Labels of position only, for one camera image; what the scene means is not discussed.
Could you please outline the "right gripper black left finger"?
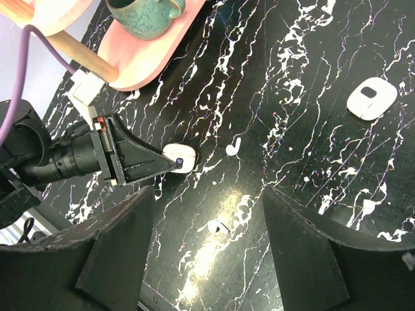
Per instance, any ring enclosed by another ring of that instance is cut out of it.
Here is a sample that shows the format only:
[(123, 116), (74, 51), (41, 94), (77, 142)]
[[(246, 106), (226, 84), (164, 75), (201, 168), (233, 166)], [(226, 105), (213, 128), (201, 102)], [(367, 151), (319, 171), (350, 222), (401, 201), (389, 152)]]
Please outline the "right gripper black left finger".
[(1, 246), (2, 310), (135, 310), (154, 223), (154, 189), (28, 244)]

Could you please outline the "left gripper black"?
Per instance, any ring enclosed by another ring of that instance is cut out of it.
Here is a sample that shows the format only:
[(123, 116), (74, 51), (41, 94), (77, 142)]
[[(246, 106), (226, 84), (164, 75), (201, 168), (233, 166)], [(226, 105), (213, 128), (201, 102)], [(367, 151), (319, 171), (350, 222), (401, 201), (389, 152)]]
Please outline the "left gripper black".
[(176, 163), (136, 137), (116, 114), (93, 119), (91, 140), (104, 181), (126, 186), (171, 172)]

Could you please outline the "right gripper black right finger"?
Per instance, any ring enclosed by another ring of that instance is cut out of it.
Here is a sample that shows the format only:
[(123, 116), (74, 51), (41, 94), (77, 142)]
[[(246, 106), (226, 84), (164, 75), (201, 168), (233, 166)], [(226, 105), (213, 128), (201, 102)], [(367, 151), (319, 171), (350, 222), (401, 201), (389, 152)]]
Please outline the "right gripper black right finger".
[(414, 244), (346, 227), (274, 187), (262, 204), (285, 310), (414, 309)]

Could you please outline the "beige earbud charging case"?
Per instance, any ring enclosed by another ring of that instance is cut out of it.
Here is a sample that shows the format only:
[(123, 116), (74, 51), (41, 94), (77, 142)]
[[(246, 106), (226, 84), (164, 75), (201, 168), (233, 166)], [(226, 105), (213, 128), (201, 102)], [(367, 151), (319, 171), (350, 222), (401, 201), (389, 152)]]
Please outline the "beige earbud charging case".
[(162, 154), (174, 161), (176, 168), (172, 173), (187, 174), (190, 173), (196, 163), (196, 151), (187, 145), (172, 143), (164, 146)]

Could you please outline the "white earbud charging case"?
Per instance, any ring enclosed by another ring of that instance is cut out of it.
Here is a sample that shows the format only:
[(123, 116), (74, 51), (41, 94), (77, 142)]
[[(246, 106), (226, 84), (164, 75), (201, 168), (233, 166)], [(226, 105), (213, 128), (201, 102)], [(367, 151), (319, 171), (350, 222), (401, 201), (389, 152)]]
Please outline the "white earbud charging case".
[(359, 84), (349, 95), (347, 109), (364, 121), (380, 117), (397, 99), (397, 89), (390, 82), (371, 77)]

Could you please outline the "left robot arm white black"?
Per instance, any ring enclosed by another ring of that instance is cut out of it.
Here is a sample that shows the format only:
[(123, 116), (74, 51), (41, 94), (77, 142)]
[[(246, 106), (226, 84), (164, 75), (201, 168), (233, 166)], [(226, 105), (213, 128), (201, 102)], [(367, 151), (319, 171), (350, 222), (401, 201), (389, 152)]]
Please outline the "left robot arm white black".
[(11, 131), (1, 146), (1, 227), (40, 204), (32, 189), (101, 172), (106, 181), (125, 186), (176, 169), (173, 160), (136, 137), (116, 114), (71, 125), (52, 139), (31, 104), (21, 100)]

